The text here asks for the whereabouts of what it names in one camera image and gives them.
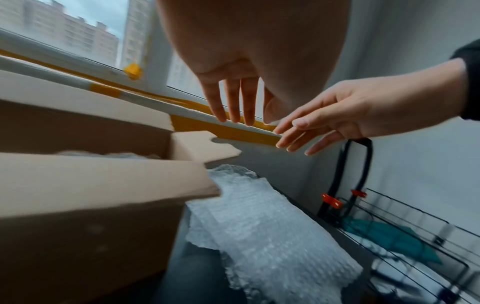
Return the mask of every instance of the plastic wrap inside box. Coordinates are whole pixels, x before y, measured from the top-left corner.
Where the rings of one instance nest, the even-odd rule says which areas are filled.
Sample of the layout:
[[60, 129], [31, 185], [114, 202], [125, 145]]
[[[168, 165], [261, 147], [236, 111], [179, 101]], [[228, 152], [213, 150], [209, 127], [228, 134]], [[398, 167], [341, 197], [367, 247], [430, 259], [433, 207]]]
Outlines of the plastic wrap inside box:
[[362, 267], [320, 225], [238, 166], [209, 170], [222, 196], [187, 203], [187, 241], [222, 252], [232, 288], [251, 302], [340, 304]]

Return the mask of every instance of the cloud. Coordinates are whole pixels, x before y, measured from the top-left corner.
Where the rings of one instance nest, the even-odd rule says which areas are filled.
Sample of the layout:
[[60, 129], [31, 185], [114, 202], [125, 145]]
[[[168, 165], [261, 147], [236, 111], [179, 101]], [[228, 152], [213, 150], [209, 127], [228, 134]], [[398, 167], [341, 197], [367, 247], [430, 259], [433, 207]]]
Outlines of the cloud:
[[122, 39], [127, 21], [129, 0], [56, 0], [65, 6], [65, 13], [82, 17], [91, 25], [106, 24], [108, 31]]

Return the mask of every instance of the open cardboard box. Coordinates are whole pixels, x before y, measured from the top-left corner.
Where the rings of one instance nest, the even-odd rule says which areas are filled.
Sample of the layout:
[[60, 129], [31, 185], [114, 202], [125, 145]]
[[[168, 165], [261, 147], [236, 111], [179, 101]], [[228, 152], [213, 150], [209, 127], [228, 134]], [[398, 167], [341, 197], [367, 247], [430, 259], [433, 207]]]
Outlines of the open cardboard box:
[[[240, 151], [169, 115], [0, 72], [3, 303], [77, 303], [165, 270], [185, 201], [220, 194], [204, 163]], [[162, 160], [55, 155], [132, 152]]]

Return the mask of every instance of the black handle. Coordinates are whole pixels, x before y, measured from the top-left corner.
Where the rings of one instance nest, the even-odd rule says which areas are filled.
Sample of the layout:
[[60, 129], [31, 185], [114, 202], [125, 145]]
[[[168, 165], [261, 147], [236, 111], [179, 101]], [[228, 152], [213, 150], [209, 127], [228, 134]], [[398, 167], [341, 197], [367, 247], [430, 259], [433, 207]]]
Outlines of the black handle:
[[[336, 162], [335, 176], [333, 178], [333, 182], [331, 183], [330, 189], [327, 192], [327, 194], [331, 197], [336, 197], [337, 192], [339, 190], [340, 183], [342, 181], [342, 177], [345, 171], [347, 156], [349, 154], [349, 149], [350, 149], [350, 145], [352, 145], [352, 142], [356, 142], [366, 147], [366, 158], [365, 158], [365, 162], [363, 163], [363, 172], [361, 174], [360, 181], [358, 181], [358, 184], [355, 187], [355, 190], [361, 191], [364, 188], [365, 182], [367, 181], [367, 177], [370, 171], [370, 165], [372, 163], [372, 157], [374, 155], [374, 147], [373, 147], [372, 141], [369, 138], [362, 138], [362, 139], [355, 139], [355, 140], [349, 139], [346, 143], [342, 145], [340, 149], [340, 154], [338, 155], [338, 161]], [[348, 208], [344, 213], [344, 215], [347, 215], [350, 213], [350, 210], [355, 204], [356, 199], [357, 197], [354, 195], [350, 197], [350, 200], [348, 201], [349, 202]], [[322, 203], [322, 205], [320, 206], [320, 210], [317, 213], [317, 216], [321, 218], [325, 218], [329, 209], [330, 209], [329, 204], [325, 202]]]

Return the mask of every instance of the red clip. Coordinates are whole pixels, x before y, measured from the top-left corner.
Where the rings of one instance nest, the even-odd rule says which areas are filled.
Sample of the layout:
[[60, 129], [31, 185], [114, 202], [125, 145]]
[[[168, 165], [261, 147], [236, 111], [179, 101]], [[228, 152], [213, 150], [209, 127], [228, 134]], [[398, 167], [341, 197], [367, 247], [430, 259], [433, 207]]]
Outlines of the red clip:
[[361, 192], [361, 191], [358, 191], [358, 190], [352, 190], [351, 193], [355, 196], [359, 196], [359, 197], [363, 197], [363, 198], [367, 197], [367, 194], [365, 192]]
[[337, 200], [334, 197], [331, 197], [328, 194], [322, 194], [321, 197], [323, 198], [323, 201], [327, 203], [328, 205], [332, 206], [334, 209], [340, 209], [343, 207], [342, 202]]

